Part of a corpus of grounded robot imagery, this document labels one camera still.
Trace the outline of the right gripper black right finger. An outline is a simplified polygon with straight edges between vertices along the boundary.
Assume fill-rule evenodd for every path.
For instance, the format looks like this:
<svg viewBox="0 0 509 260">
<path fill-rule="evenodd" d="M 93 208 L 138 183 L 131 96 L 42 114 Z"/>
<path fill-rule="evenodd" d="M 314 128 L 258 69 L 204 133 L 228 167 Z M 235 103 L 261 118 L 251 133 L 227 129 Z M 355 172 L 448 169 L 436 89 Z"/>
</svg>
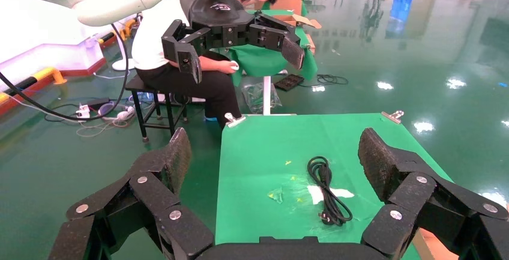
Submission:
<svg viewBox="0 0 509 260">
<path fill-rule="evenodd" d="M 460 259 L 508 258 L 503 206 L 442 178 L 417 153 L 387 145 L 372 128 L 361 134 L 358 158 L 383 203 L 362 244 L 400 259 L 425 229 Z"/>
</svg>

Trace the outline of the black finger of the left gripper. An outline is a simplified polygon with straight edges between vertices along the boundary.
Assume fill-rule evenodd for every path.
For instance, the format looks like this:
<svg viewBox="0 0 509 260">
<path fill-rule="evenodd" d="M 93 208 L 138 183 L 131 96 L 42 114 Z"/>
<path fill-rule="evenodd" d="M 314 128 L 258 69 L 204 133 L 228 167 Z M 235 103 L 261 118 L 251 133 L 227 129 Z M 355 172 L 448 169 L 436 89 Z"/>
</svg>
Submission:
<svg viewBox="0 0 509 260">
<path fill-rule="evenodd" d="M 195 30 L 182 20 L 174 20 L 161 36 L 164 58 L 177 64 L 179 71 L 191 74 L 196 83 L 202 81 L 199 57 L 211 48 L 211 29 Z"/>
<path fill-rule="evenodd" d="M 254 13 L 248 26 L 248 44 L 280 52 L 293 68 L 302 69 L 304 49 L 295 27 L 261 11 Z"/>
</svg>

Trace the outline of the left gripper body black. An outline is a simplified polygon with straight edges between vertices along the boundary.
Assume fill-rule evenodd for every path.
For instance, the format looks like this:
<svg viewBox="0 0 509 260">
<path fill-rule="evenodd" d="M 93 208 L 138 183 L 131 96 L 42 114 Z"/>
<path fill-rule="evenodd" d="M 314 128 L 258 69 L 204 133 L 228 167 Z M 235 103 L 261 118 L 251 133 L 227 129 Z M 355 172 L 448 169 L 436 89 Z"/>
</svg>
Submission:
<svg viewBox="0 0 509 260">
<path fill-rule="evenodd" d="M 189 35 L 180 43 L 212 49 L 256 43 L 255 15 L 239 0 L 180 0 Z"/>
</svg>

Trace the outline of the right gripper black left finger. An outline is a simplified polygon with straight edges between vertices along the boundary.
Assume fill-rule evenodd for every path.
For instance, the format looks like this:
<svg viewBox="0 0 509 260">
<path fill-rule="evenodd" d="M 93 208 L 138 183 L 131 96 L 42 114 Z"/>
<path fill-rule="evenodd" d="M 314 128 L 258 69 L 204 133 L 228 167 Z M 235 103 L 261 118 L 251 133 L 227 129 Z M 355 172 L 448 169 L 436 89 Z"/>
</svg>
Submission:
<svg viewBox="0 0 509 260">
<path fill-rule="evenodd" d="M 142 154 L 112 184 L 73 204 L 65 223 L 66 259 L 110 259 L 143 229 L 165 259 L 196 259 L 212 231 L 179 198 L 191 146 L 178 128 L 163 148 Z"/>
</svg>

